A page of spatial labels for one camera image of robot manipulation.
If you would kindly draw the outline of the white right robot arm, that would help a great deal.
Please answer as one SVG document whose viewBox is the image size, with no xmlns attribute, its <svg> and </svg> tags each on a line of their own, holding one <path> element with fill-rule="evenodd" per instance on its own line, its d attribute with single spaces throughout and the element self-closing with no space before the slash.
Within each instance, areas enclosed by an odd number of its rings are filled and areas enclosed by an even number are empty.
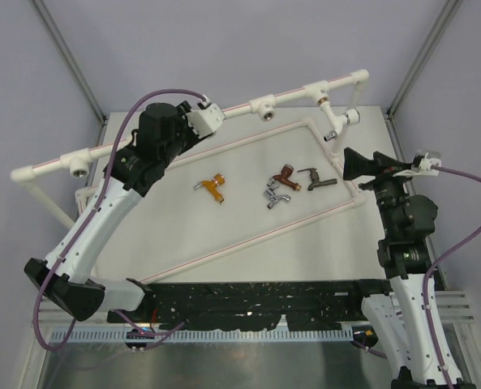
<svg viewBox="0 0 481 389">
<path fill-rule="evenodd" d="M 434 268 L 426 239 L 435 231 L 438 207 L 426 196 L 409 195 L 415 176 L 434 175 L 440 157 L 433 152 L 404 163 L 381 152 L 366 158 L 348 147 L 343 178 L 376 197 L 384 238 L 377 255 L 394 295 L 360 291 L 347 300 L 349 313 L 367 318 L 393 372 L 392 388 L 472 388 L 453 358 L 436 304 Z"/>
</svg>

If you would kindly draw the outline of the white chrome knob faucet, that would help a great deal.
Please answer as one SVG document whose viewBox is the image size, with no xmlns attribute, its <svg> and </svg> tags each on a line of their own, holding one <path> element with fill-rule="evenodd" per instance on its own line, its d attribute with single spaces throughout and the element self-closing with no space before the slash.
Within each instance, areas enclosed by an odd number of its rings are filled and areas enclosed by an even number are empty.
<svg viewBox="0 0 481 389">
<path fill-rule="evenodd" d="M 320 110 L 324 113 L 329 121 L 332 130 L 324 136 L 324 141 L 339 141 L 346 135 L 346 132 L 350 126 L 357 125 L 360 122 L 360 113 L 357 109 L 347 109 L 340 115 L 336 115 L 333 112 L 333 108 L 330 104 L 329 97 L 322 97 L 318 101 Z"/>
</svg>

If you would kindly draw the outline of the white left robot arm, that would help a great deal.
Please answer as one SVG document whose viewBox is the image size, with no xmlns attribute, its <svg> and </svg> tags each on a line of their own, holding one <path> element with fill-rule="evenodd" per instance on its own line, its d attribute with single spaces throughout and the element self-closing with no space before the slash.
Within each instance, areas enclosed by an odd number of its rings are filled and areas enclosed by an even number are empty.
<svg viewBox="0 0 481 389">
<path fill-rule="evenodd" d="M 125 147 L 109 159 L 85 211 L 45 259 L 31 258 L 24 273 L 45 297 L 77 321 L 98 311 L 125 310 L 137 323 L 152 317 L 154 304 L 136 281 L 96 280 L 92 268 L 125 216 L 161 180 L 177 157 L 202 141 L 189 122 L 191 106 L 153 103 Z"/>
</svg>

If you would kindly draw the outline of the white pipe frame rack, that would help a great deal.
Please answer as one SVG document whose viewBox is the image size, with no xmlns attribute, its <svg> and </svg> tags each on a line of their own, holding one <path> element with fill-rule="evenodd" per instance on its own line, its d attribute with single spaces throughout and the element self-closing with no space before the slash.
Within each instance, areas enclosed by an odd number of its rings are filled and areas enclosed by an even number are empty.
<svg viewBox="0 0 481 389">
<path fill-rule="evenodd" d="M 358 70 L 227 109 L 186 89 L 177 93 L 197 98 L 197 108 L 186 101 L 179 105 L 152 103 L 152 98 L 171 95 L 173 90 L 150 92 L 131 108 L 112 143 L 86 147 L 11 172 L 13 182 L 38 198 L 69 229 L 45 259 L 28 260 L 25 274 L 40 286 L 58 282 L 84 285 L 97 256 L 127 213 L 163 178 L 177 157 L 213 137 L 227 120 L 252 114 L 268 122 L 274 118 L 277 106 L 307 98 L 318 105 L 332 127 L 325 138 L 333 141 L 329 154 L 336 155 L 349 127 L 360 121 L 357 106 L 368 80 L 368 71 Z M 89 165 L 102 157 L 109 159 L 103 179 L 78 220 L 67 216 L 35 183 L 38 177 L 60 169 L 69 170 L 73 177 L 83 177 Z"/>
</svg>

